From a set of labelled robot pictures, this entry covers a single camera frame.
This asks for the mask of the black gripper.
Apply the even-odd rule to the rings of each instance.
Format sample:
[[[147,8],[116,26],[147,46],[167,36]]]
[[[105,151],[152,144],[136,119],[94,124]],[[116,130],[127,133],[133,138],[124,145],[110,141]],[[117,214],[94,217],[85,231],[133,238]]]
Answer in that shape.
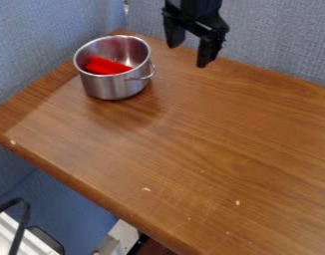
[[[163,0],[161,19],[165,43],[177,47],[189,32],[199,38],[196,66],[215,60],[228,26],[219,16],[221,0]]]

